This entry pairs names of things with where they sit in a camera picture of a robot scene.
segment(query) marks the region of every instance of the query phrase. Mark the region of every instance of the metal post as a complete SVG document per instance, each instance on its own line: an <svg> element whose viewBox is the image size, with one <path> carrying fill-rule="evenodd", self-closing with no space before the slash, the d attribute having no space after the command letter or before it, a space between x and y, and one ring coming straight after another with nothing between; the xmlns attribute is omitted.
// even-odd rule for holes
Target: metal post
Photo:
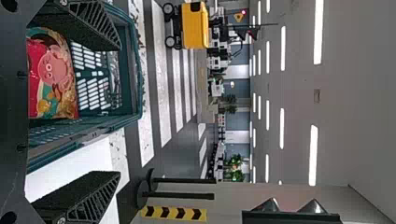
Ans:
<svg viewBox="0 0 396 224"><path fill-rule="evenodd" d="M215 200L214 193L174 193L174 192L143 192L145 198L172 198L172 199L196 199Z"/></svg>
<svg viewBox="0 0 396 224"><path fill-rule="evenodd" d="M217 184L211 179L187 179L187 178L154 178L154 183L175 183L175 184Z"/></svg>

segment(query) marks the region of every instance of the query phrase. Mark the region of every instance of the yellow robot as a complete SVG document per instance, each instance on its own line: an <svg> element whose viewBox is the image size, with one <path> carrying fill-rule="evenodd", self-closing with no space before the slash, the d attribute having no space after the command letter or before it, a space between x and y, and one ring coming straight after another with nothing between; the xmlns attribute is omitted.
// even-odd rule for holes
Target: yellow robot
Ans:
<svg viewBox="0 0 396 224"><path fill-rule="evenodd" d="M207 49L209 47L209 18L204 2L163 5L165 21L173 21L173 35L165 39L168 48Z"/></svg>

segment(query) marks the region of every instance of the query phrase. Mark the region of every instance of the white floor stripe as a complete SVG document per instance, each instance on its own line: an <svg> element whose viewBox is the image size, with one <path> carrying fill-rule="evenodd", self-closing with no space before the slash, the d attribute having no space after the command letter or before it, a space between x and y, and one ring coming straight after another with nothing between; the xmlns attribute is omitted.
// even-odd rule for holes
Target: white floor stripe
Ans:
<svg viewBox="0 0 396 224"><path fill-rule="evenodd" d="M161 146L172 138L171 132L171 112L169 109L169 89L168 89L168 72L166 64L166 46L165 46L165 21L163 19L163 10L154 1L152 4L152 20L154 35L154 50L157 73L157 89L158 89L158 107L160 114L160 131Z"/></svg>
<svg viewBox="0 0 396 224"><path fill-rule="evenodd" d="M204 167L202 168L201 179L206 178L206 172L207 172L207 160L205 160Z"/></svg>
<svg viewBox="0 0 396 224"><path fill-rule="evenodd" d="M201 140L202 135L205 132L205 129L206 129L205 123L198 124L198 140Z"/></svg>
<svg viewBox="0 0 396 224"><path fill-rule="evenodd" d="M181 81L180 81L180 51L172 49L173 67L174 67L174 87L175 87L175 116L176 131L183 128L183 107L181 102Z"/></svg>
<svg viewBox="0 0 396 224"><path fill-rule="evenodd" d="M192 91L192 115L197 114L197 104L195 98L195 59L194 59L194 50L190 49L190 62L191 62L191 91Z"/></svg>
<svg viewBox="0 0 396 224"><path fill-rule="evenodd" d="M191 119L191 105L190 105L190 71L189 71L189 52L183 49L183 65L184 65L184 92L186 101L186 121L189 122Z"/></svg>
<svg viewBox="0 0 396 224"><path fill-rule="evenodd" d="M142 161L142 167L144 167L154 157L154 145L152 141L152 126L151 126L151 106L149 100L149 76L148 76L148 64L147 64L147 53L146 53L146 32L145 22L143 13L143 0L134 0L129 2L130 15L137 18L137 30L140 34L140 62L142 64L143 77L145 79L145 94L143 101L145 105L143 107L143 117L138 121L139 126L139 145L140 145L140 157Z"/></svg>
<svg viewBox="0 0 396 224"><path fill-rule="evenodd" d="M108 138L113 170L121 172L120 183L117 186L117 192L119 192L129 182L129 168L126 152L125 130L122 128L111 134Z"/></svg>
<svg viewBox="0 0 396 224"><path fill-rule="evenodd" d="M201 150L199 150L199 164L202 165L202 162L204 161L205 154L206 154L206 139L202 143Z"/></svg>

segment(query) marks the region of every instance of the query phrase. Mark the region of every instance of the fluorescent light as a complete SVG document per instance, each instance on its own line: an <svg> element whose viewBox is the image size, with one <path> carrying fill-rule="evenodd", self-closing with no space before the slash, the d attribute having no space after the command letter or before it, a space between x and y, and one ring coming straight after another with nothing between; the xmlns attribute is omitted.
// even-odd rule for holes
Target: fluorescent light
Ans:
<svg viewBox="0 0 396 224"><path fill-rule="evenodd" d="M251 154L250 152L250 170L252 169L252 167L253 167L253 154Z"/></svg>
<svg viewBox="0 0 396 224"><path fill-rule="evenodd" d="M259 119L262 119L262 97L259 96L259 111L258 111L258 117Z"/></svg>
<svg viewBox="0 0 396 224"><path fill-rule="evenodd" d="M253 148L256 148L256 129L253 129Z"/></svg>
<svg viewBox="0 0 396 224"><path fill-rule="evenodd" d="M251 17L251 24L252 24L253 26L256 25L256 17L255 17L255 16L252 16L252 17ZM252 43L252 41L251 41L251 35L248 36L248 42L249 42L249 44Z"/></svg>
<svg viewBox="0 0 396 224"><path fill-rule="evenodd" d="M251 77L251 58L248 60L248 75Z"/></svg>
<svg viewBox="0 0 396 224"><path fill-rule="evenodd" d="M280 149L283 149L284 139L285 139L285 109L280 109L280 132L279 132L279 146Z"/></svg>
<svg viewBox="0 0 396 224"><path fill-rule="evenodd" d="M256 113L256 92L253 92L253 113Z"/></svg>
<svg viewBox="0 0 396 224"><path fill-rule="evenodd" d="M322 57L323 8L324 8L324 0L316 0L316 3L315 3L314 64L320 64L321 57Z"/></svg>
<svg viewBox="0 0 396 224"><path fill-rule="evenodd" d="M280 52L280 70L285 71L286 61L286 26L282 26L281 33L281 52Z"/></svg>
<svg viewBox="0 0 396 224"><path fill-rule="evenodd" d="M266 129L267 131L270 130L270 101L266 101L265 102L266 106L265 106L265 116L266 116L266 120L265 120L265 124L266 124Z"/></svg>
<svg viewBox="0 0 396 224"><path fill-rule="evenodd" d="M318 127L311 125L311 144L309 145L309 185L317 184Z"/></svg>
<svg viewBox="0 0 396 224"><path fill-rule="evenodd" d="M261 25L262 24L262 1L259 1L257 3L257 10L259 17L257 18L257 24Z"/></svg>
<svg viewBox="0 0 396 224"><path fill-rule="evenodd" d="M268 183L270 180L270 156L265 155L265 182Z"/></svg>
<svg viewBox="0 0 396 224"><path fill-rule="evenodd" d="M253 121L250 121L250 138L251 135L253 135L252 129L253 129Z"/></svg>
<svg viewBox="0 0 396 224"><path fill-rule="evenodd" d="M253 76L256 76L256 55L253 54Z"/></svg>
<svg viewBox="0 0 396 224"><path fill-rule="evenodd" d="M267 13L271 11L271 0L267 0Z"/></svg>
<svg viewBox="0 0 396 224"><path fill-rule="evenodd" d="M259 63L259 76L262 75L262 51L259 49L259 58L258 58L258 63Z"/></svg>
<svg viewBox="0 0 396 224"><path fill-rule="evenodd" d="M253 184L256 184L256 166L253 166Z"/></svg>
<svg viewBox="0 0 396 224"><path fill-rule="evenodd" d="M267 55L266 55L266 59L267 59L267 74L270 74L270 42L267 41Z"/></svg>

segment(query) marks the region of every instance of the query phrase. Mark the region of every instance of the ceiling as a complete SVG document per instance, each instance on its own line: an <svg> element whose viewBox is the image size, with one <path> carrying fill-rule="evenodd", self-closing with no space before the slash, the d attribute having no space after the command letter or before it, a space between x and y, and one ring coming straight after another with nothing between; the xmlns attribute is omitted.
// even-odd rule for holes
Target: ceiling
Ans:
<svg viewBox="0 0 396 224"><path fill-rule="evenodd" d="M257 181L308 184L310 129L318 127L317 185L351 185L396 220L396 83L394 55L396 8L391 0L324 0L321 64L314 65L315 0L273 0L250 55L262 74L251 79L251 94L262 98L262 119L251 113L257 143L253 165ZM257 23L258 1L250 1ZM286 26L286 69L280 71L281 27ZM270 41L270 74L266 74L266 41ZM262 51L258 60L259 49ZM320 101L315 102L315 90ZM265 101L270 102L266 131ZM285 111L284 149L279 147L280 109Z"/></svg>

